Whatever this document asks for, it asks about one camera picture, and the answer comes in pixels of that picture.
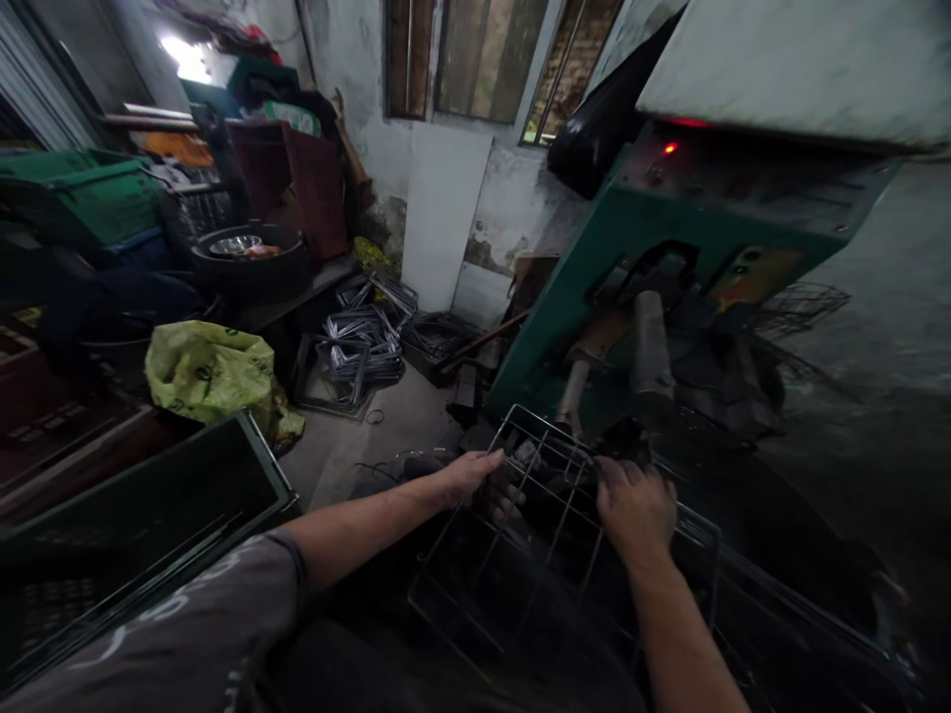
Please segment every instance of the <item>gray t-shirt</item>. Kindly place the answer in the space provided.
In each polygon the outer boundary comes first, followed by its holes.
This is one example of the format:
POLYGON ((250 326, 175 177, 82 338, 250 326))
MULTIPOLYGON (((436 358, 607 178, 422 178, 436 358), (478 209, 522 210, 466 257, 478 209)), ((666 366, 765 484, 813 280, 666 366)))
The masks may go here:
POLYGON ((239 699, 257 708, 251 676, 293 630, 306 594, 290 535, 252 537, 158 606, 21 688, 0 713, 235 713, 239 699))

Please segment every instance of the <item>person's right hand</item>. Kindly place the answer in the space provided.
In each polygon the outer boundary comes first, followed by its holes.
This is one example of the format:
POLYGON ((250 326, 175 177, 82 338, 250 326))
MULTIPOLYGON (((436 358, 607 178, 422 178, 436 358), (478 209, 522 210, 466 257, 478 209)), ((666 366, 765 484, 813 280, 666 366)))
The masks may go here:
POLYGON ((597 511, 604 531, 632 575, 672 563, 677 489, 651 466, 596 458, 597 511))

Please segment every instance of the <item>orange object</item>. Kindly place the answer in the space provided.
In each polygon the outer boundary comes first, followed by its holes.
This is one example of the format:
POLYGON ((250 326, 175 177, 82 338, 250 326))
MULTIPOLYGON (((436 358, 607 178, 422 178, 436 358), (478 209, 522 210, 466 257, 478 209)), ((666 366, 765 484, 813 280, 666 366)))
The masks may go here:
POLYGON ((186 134, 146 132, 143 148, 158 155, 173 155, 184 165, 212 166, 215 164, 207 145, 186 134))
POLYGON ((280 248, 278 246, 266 245, 254 246, 253 248, 248 248, 245 255, 251 259, 265 259, 267 257, 273 257, 274 255, 280 255, 280 248))

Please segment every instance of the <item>plastic crate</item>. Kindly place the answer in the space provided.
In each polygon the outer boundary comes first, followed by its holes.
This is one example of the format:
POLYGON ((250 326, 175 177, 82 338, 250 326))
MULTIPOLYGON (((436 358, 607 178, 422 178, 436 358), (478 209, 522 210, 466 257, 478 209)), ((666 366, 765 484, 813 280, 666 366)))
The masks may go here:
POLYGON ((0 192, 45 243, 92 251, 159 224, 156 183, 142 162, 96 149, 0 160, 0 192))
POLYGON ((0 543, 0 695, 293 517, 296 500, 239 413, 18 527, 0 543))

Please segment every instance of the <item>window frame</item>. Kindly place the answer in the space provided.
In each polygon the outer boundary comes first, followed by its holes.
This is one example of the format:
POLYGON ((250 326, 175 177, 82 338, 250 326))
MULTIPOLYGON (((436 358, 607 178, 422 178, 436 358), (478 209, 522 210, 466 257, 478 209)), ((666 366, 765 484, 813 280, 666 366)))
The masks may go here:
MULTIPOLYGON (((502 124, 499 122, 490 121, 487 119, 478 119, 475 117, 469 117, 461 114, 454 114, 450 112, 443 112, 436 109, 436 98, 437 92, 439 91, 439 80, 442 76, 442 71, 440 68, 441 59, 442 59, 442 39, 443 32, 446 25, 446 5, 448 0, 434 0, 433 4, 433 29, 430 37, 430 49, 429 49, 429 76, 428 76, 428 88, 426 92, 426 113, 424 119, 407 119, 404 117, 393 116, 389 113, 389 90, 386 87, 385 78, 387 77, 386 62, 387 56, 385 48, 388 47, 387 37, 389 33, 388 27, 388 17, 386 14, 387 0, 380 0, 381 3, 381 17, 383 18, 383 32, 384 32, 384 56, 383 56, 383 76, 384 76, 384 91, 382 96, 382 109, 383 109, 383 119, 387 122, 416 122, 416 121, 425 121, 429 124, 436 124, 438 126, 444 126, 450 129, 461 129, 463 131, 471 131, 478 134, 489 135, 495 138, 495 140, 503 147, 507 149, 512 149, 518 153, 526 153, 531 155, 537 155, 538 153, 546 153, 548 151, 547 146, 540 146, 535 144, 524 144, 522 142, 522 137, 525 133, 525 127, 528 124, 528 119, 532 111, 532 107, 535 104, 535 98, 538 94, 539 89, 541 88, 541 79, 542 73, 545 70, 545 64, 548 61, 549 54, 552 50, 552 46, 555 42, 555 36, 558 32, 559 25, 562 22, 563 15, 565 14, 568 7, 569 0, 549 0, 548 7, 545 9, 545 16, 542 19, 542 26, 538 33, 538 41, 535 44, 535 51, 532 55, 532 61, 529 65, 528 75, 525 79, 525 88, 522 90, 522 98, 518 105, 518 112, 515 115, 515 122, 513 124, 502 124)), ((637 0, 623 0, 620 4, 620 7, 615 16, 614 24, 611 27, 610 32, 607 35, 607 38, 604 41, 604 45, 601 48, 600 56, 598 62, 595 64, 594 68, 591 71, 591 76, 588 81, 588 88, 585 90, 584 96, 587 96, 587 93, 590 91, 590 83, 596 80, 599 76, 599 72, 602 69, 603 62, 606 58, 605 50, 612 46, 616 40, 618 29, 621 25, 618 20, 622 15, 627 11, 628 6, 636 2, 637 0)))

